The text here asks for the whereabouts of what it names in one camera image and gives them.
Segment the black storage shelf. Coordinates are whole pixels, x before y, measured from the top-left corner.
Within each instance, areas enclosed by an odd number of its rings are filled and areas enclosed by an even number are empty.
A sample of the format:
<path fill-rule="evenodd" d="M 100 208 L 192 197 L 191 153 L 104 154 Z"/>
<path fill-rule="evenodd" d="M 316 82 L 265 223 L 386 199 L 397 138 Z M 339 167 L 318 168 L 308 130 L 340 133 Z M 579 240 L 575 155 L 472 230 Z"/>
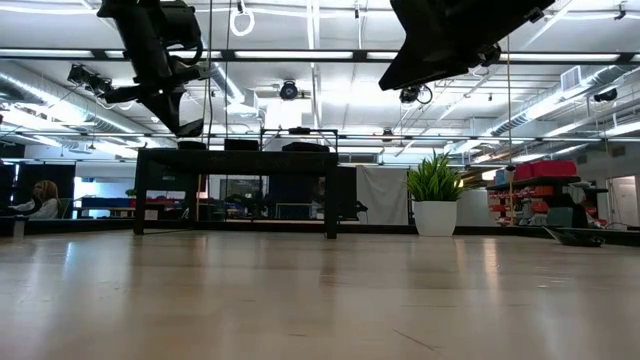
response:
<path fill-rule="evenodd" d="M 604 229 L 598 196 L 607 189 L 572 177 L 538 177 L 487 188 L 489 212 L 499 226 Z"/>

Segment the person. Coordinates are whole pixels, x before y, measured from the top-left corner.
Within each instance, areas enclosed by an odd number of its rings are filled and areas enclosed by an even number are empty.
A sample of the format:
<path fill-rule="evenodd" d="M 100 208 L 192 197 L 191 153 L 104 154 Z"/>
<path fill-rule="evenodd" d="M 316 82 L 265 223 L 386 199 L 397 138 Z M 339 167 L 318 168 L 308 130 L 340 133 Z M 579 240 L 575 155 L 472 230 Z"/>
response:
<path fill-rule="evenodd" d="M 60 209 L 58 187 L 50 180 L 41 180 L 34 185 L 28 202 L 10 206 L 10 209 L 31 219 L 55 219 Z"/>

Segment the black perforated metal rack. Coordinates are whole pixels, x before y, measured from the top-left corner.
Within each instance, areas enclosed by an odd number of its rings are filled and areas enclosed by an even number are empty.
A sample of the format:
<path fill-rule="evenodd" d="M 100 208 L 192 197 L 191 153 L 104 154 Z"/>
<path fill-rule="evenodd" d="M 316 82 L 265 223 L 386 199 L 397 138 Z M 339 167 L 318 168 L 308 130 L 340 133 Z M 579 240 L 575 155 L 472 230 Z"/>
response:
<path fill-rule="evenodd" d="M 145 228 L 146 193 L 151 189 L 151 167 L 165 165 L 177 173 L 191 177 L 185 190 L 189 202 L 188 222 L 195 219 L 196 192 L 202 175 L 313 175 L 325 179 L 324 233 L 328 239 L 337 237 L 338 155 L 324 152 L 263 152 L 263 151 L 210 151 L 178 149 L 141 149 L 138 153 L 135 174 L 136 206 L 133 232 L 142 235 Z"/>

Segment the black partition panel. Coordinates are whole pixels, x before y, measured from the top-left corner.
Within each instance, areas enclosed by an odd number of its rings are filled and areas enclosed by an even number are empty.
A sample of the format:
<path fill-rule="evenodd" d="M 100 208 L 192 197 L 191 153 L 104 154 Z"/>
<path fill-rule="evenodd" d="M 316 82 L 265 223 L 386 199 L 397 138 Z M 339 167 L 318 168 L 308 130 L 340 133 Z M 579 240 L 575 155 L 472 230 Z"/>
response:
<path fill-rule="evenodd" d="M 38 181 L 50 180 L 58 188 L 58 198 L 61 201 L 59 217 L 70 219 L 72 217 L 74 178 L 74 165 L 21 164 L 16 182 L 17 190 L 13 193 L 13 202 L 15 205 L 27 202 Z"/>

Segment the black metal stand frame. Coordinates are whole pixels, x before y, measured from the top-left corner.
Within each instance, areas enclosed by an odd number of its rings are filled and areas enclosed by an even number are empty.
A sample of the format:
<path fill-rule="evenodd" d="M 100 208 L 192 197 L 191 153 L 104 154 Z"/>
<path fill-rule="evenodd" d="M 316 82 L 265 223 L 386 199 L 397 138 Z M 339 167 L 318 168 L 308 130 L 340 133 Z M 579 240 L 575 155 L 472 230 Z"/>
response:
<path fill-rule="evenodd" d="M 259 132 L 259 149 L 265 150 L 274 140 L 280 138 L 323 140 L 326 146 L 338 151 L 340 135 L 336 129 L 313 129 L 300 126 L 286 129 L 261 128 Z"/>

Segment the white cloth screen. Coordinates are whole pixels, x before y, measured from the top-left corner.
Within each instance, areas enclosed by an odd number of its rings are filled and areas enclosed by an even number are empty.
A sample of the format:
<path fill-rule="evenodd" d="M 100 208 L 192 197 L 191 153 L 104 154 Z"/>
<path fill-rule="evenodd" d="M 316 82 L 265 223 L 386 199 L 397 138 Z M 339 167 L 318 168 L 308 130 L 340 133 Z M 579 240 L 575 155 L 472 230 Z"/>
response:
<path fill-rule="evenodd" d="M 367 208 L 358 213 L 364 225 L 408 225 L 408 170 L 356 167 L 356 198 Z"/>

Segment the green plant in white pot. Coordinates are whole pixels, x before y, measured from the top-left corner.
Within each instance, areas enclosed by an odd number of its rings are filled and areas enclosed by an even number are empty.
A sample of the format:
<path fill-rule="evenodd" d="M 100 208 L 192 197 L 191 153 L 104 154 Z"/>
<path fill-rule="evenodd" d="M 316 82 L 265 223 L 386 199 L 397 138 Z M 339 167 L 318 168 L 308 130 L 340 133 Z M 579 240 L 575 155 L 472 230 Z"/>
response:
<path fill-rule="evenodd" d="M 420 236 L 451 237 L 457 222 L 457 201 L 464 187 L 461 175 L 449 167 L 448 154 L 432 153 L 408 171 L 406 187 Z"/>

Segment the black light rail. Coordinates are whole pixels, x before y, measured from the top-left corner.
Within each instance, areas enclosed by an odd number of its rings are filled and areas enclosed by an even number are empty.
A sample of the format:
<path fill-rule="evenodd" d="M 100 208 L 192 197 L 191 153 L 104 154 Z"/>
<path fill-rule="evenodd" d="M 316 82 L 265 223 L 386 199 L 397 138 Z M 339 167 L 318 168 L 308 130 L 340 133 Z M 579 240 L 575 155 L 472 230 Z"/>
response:
<path fill-rule="evenodd" d="M 397 53 L 390 50 L 210 50 L 203 56 L 223 62 L 328 62 L 328 63 L 389 63 Z M 120 49 L 46 49 L 3 48 L 0 59 L 46 60 L 46 61 L 123 61 Z M 516 65 L 562 65 L 562 64 L 640 64 L 640 52 L 513 52 L 503 53 L 501 63 Z"/>

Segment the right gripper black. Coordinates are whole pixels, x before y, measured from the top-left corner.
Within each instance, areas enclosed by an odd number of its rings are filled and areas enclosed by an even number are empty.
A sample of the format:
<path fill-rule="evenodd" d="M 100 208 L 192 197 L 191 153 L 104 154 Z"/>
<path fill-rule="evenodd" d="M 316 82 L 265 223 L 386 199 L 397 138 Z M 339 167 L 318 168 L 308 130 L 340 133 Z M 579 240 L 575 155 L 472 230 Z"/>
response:
<path fill-rule="evenodd" d="M 479 54 L 555 0 L 391 0 L 405 40 L 380 78 L 381 90 L 399 90 L 466 73 Z"/>

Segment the large red storage bin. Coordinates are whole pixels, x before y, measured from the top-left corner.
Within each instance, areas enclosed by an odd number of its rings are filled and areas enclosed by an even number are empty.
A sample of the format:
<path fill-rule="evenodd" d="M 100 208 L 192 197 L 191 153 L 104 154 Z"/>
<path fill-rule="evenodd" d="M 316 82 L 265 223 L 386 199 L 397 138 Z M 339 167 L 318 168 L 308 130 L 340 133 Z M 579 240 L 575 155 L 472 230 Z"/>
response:
<path fill-rule="evenodd" d="M 575 177 L 577 175 L 576 163 L 571 160 L 544 160 L 530 164 L 531 175 L 540 177 Z"/>

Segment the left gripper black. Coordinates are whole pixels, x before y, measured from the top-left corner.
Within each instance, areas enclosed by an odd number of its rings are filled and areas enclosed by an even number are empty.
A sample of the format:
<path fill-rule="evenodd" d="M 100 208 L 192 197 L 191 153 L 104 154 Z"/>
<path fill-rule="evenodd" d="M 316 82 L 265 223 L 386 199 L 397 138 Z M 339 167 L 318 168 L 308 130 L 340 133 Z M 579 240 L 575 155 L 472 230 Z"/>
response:
<path fill-rule="evenodd" d="M 196 9 L 183 0 L 103 0 L 97 12 L 109 18 L 124 44 L 134 84 L 105 94 L 109 103 L 140 101 L 176 136 L 200 136 L 203 115 L 181 87 L 203 80 L 204 46 Z"/>

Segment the black leaf-shaped mini plate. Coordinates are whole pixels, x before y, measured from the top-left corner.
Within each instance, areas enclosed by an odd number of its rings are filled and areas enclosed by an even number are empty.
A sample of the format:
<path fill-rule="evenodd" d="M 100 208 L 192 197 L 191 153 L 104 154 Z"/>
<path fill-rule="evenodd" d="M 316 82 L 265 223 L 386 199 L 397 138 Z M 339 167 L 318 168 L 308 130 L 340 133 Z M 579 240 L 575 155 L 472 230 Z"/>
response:
<path fill-rule="evenodd" d="M 281 150 L 283 152 L 313 152 L 313 153 L 329 153 L 330 148 L 325 145 L 308 143 L 308 142 L 292 142 L 284 145 Z"/>

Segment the black square mini plate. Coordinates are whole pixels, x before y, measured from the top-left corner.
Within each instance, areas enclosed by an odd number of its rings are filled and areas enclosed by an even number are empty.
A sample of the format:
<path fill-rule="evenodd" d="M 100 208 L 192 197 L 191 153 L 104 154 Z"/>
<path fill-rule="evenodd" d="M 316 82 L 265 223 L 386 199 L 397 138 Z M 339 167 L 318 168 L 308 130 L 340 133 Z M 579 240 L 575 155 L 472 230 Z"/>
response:
<path fill-rule="evenodd" d="M 224 140 L 225 151 L 259 151 L 260 145 L 257 140 L 230 139 Z"/>

